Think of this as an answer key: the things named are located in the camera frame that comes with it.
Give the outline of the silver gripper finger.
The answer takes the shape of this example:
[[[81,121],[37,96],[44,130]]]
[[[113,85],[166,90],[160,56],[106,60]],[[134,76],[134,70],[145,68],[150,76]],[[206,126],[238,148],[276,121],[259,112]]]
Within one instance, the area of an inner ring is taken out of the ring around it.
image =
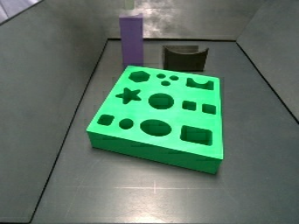
[[[132,10],[134,8],[134,0],[125,0],[125,9]]]

